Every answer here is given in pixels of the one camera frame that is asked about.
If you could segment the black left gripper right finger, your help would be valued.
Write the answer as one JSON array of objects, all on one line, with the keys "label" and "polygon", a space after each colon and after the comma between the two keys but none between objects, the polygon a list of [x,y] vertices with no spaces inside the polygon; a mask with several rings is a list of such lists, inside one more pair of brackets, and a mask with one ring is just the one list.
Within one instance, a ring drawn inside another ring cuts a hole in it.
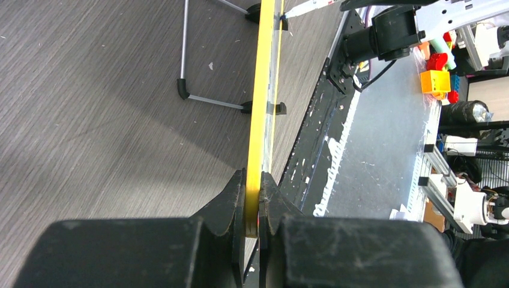
[{"label": "black left gripper right finger", "polygon": [[304,215],[261,176],[261,287],[462,287],[429,224]]}]

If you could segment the yellow framed whiteboard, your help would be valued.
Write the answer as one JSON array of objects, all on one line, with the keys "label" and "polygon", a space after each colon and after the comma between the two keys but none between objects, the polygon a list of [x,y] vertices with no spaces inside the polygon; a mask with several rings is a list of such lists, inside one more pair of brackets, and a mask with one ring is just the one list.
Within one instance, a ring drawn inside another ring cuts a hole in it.
[{"label": "yellow framed whiteboard", "polygon": [[245,235],[258,236],[262,174],[270,173],[275,135],[284,1],[261,1],[245,182]]}]

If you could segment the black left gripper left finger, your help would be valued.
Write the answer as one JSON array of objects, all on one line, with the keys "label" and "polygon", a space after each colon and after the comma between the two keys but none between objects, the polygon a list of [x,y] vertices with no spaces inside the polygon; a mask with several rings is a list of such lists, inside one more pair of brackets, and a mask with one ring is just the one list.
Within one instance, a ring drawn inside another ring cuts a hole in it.
[{"label": "black left gripper left finger", "polygon": [[245,170],[190,217],[62,220],[15,287],[241,287]]}]

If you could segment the white blue marker pen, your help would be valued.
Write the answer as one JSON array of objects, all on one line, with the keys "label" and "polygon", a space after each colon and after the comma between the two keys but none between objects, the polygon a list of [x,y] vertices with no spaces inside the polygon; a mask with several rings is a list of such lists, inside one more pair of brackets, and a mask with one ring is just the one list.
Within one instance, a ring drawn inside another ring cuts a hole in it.
[{"label": "white blue marker pen", "polygon": [[280,17],[281,20],[288,20],[293,17],[298,17],[303,14],[309,13],[314,10],[318,10],[324,8],[326,6],[332,5],[336,2],[341,3],[339,0],[309,0],[297,6],[294,6],[289,11],[284,12]]}]

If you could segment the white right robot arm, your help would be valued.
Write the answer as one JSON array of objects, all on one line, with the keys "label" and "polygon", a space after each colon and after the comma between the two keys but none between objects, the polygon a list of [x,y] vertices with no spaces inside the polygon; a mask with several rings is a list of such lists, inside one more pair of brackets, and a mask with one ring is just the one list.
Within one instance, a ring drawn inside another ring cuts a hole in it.
[{"label": "white right robot arm", "polygon": [[353,63],[400,59],[447,31],[508,12],[508,1],[343,1],[340,8],[368,6],[386,9],[372,18],[369,28],[345,37],[345,56]]}]

